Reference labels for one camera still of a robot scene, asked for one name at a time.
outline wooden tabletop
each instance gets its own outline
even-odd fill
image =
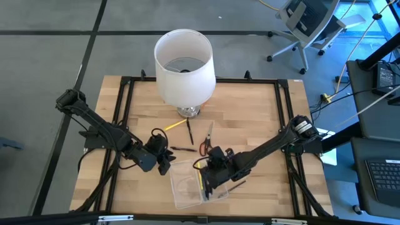
[[[118,95],[120,76],[105,76],[97,101],[96,112],[111,121]],[[303,82],[289,80],[294,115],[310,117]],[[122,99],[122,118],[126,93]],[[284,93],[281,89],[285,122],[288,122]],[[276,96],[272,84],[217,83],[211,99],[204,105],[201,114],[190,120],[194,145],[190,143],[186,124],[169,131],[169,146],[198,149],[206,137],[209,125],[214,121],[211,142],[223,150],[232,148],[235,153],[250,151],[278,134],[279,116]],[[176,108],[168,106],[160,98],[155,82],[135,82],[128,126],[143,142],[147,142],[153,128],[164,128],[181,121]],[[97,149],[88,154],[81,166],[76,181],[71,209],[79,207],[96,187],[105,151]],[[198,159],[198,152],[175,151],[175,162]],[[320,160],[312,154],[303,155],[307,185],[324,209],[333,213],[324,171]],[[122,160],[122,166],[132,161]],[[112,204],[114,213],[173,214],[212,216],[280,216],[293,217],[293,207],[284,154],[276,151],[260,160],[247,182],[229,194],[226,199],[206,204],[176,209],[171,189],[170,175],[161,176],[156,167],[143,172],[134,167],[120,170]],[[235,185],[226,183],[227,188]],[[105,208],[108,187],[105,188],[101,209]],[[300,210],[304,214],[303,198],[297,187]]]

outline white lampshade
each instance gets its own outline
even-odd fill
[[[197,31],[178,29],[165,34],[154,48],[158,93],[167,104],[191,108],[205,103],[216,84],[213,49],[208,39]],[[204,63],[191,72],[166,69],[177,59],[197,59]]]

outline black desk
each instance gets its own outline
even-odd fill
[[[361,70],[356,61],[348,61],[347,70],[354,93],[372,88],[372,71]],[[371,91],[354,95],[357,111],[364,109],[379,97]],[[359,122],[325,139],[322,142],[323,151],[326,152],[345,144],[352,137],[400,142],[400,106],[390,106],[388,101],[383,99],[361,113],[358,119]]]
[[[400,159],[400,143],[361,138],[351,139],[359,183],[356,184],[360,208],[373,216],[400,219],[400,208],[378,202],[365,164],[366,159]]]

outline metal lamp base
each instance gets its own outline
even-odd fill
[[[200,111],[200,106],[194,106],[194,107],[187,107],[187,108],[178,108],[177,112],[179,115],[181,115],[183,118],[195,118]]]

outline black keyboard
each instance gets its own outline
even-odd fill
[[[366,160],[376,199],[391,206],[400,207],[400,160]]]

